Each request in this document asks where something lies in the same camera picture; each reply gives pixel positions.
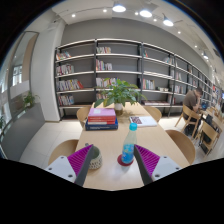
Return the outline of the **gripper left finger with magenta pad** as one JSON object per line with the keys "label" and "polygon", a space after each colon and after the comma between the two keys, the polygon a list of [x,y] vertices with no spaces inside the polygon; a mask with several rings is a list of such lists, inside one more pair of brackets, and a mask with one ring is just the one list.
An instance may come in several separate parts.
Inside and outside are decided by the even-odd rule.
{"label": "gripper left finger with magenta pad", "polygon": [[93,145],[88,145],[68,157],[61,155],[46,168],[46,171],[82,186],[86,179],[93,152]]}

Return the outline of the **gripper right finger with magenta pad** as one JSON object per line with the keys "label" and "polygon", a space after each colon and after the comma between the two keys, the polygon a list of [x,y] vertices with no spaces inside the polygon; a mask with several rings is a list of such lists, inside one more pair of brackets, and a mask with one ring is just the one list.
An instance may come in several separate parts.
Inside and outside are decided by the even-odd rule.
{"label": "gripper right finger with magenta pad", "polygon": [[134,156],[144,185],[181,170],[181,167],[168,156],[158,156],[139,145],[134,145]]}

